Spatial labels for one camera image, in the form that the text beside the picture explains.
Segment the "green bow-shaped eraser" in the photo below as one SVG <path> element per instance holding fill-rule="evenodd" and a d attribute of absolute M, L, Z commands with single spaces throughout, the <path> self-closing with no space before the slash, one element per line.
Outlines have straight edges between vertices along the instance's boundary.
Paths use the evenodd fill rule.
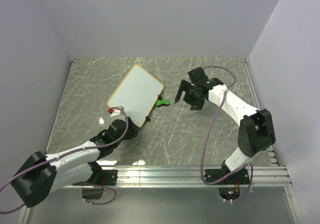
<path fill-rule="evenodd" d="M 156 101 L 156 106 L 159 107 L 159 106 L 168 106 L 170 104 L 170 100 L 169 99 L 158 99 Z"/>

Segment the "yellow-framed whiteboard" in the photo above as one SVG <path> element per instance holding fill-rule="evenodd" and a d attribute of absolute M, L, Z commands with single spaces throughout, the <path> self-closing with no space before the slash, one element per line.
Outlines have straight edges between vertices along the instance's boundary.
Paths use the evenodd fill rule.
<path fill-rule="evenodd" d="M 124 108 L 132 122 L 142 127 L 164 85 L 147 70 L 134 64 L 107 101 L 108 107 Z"/>

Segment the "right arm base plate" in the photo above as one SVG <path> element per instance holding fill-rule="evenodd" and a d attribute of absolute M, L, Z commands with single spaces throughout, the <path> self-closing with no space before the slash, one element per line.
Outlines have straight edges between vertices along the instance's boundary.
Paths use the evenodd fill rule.
<path fill-rule="evenodd" d="M 213 182 L 214 185 L 235 185 L 235 184 L 249 184 L 250 175 L 248 170 L 244 167 L 237 172 L 230 172 L 228 168 L 214 168 L 205 169 L 204 179 L 206 182 Z"/>

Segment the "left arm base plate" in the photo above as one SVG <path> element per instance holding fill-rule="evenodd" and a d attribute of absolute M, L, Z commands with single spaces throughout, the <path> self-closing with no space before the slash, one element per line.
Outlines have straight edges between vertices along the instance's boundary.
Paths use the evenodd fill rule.
<path fill-rule="evenodd" d="M 89 180 L 87 181 L 80 181 L 76 182 L 73 185 L 106 185 L 106 186 L 115 186 L 117 183 L 117 175 L 118 170 L 110 169 L 106 170 L 103 169 L 101 171 L 95 171 Z"/>

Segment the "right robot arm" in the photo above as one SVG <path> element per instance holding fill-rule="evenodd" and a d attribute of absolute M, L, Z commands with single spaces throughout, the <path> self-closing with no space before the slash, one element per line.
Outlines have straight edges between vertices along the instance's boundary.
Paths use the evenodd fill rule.
<path fill-rule="evenodd" d="M 231 184 L 242 170 L 260 152 L 272 146 L 275 139 L 272 115 L 267 109 L 259 110 L 235 95 L 230 87 L 218 78 L 209 79 L 204 68 L 188 72 L 189 81 L 181 80 L 175 102 L 184 100 L 191 110 L 201 110 L 205 101 L 218 106 L 238 126 L 237 149 L 222 165 L 220 179 Z"/>

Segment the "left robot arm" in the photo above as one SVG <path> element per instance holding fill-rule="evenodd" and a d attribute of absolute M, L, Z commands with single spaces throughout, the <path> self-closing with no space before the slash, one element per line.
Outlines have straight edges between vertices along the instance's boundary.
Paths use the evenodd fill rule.
<path fill-rule="evenodd" d="M 113 153 L 123 140 L 137 137 L 131 119 L 117 119 L 84 144 L 56 154 L 32 154 L 11 185 L 27 207 L 34 207 L 57 189 L 79 182 L 99 185 L 102 168 L 97 161 Z"/>

